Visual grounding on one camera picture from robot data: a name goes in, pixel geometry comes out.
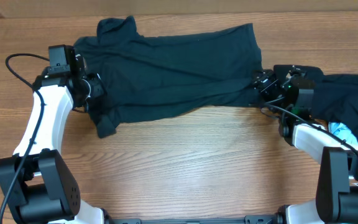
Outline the dark green t-shirt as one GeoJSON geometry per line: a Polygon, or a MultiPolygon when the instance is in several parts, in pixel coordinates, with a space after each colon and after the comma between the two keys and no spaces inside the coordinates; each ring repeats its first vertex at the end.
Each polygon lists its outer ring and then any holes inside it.
{"type": "Polygon", "coordinates": [[[259,100],[251,81],[262,69],[262,55],[252,24],[144,37],[133,17],[110,18],[74,48],[106,89],[88,109],[100,138],[121,123],[172,118],[209,105],[248,107],[259,100]]]}

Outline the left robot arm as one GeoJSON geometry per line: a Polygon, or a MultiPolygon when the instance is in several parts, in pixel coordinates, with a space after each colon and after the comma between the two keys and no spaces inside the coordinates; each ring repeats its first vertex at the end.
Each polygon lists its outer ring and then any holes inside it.
{"type": "Polygon", "coordinates": [[[6,210],[16,223],[111,223],[105,209],[82,200],[61,150],[68,115],[99,94],[99,77],[74,52],[51,53],[47,61],[29,85],[34,101],[24,135],[12,156],[0,159],[0,223],[6,210]]]}

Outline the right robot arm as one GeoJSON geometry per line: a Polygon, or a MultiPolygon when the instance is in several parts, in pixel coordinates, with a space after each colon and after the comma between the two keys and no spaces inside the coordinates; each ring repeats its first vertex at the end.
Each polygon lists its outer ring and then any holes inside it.
{"type": "Polygon", "coordinates": [[[277,65],[255,72],[252,86],[280,135],[320,168],[313,200],[246,223],[358,223],[358,75],[277,65]]]}

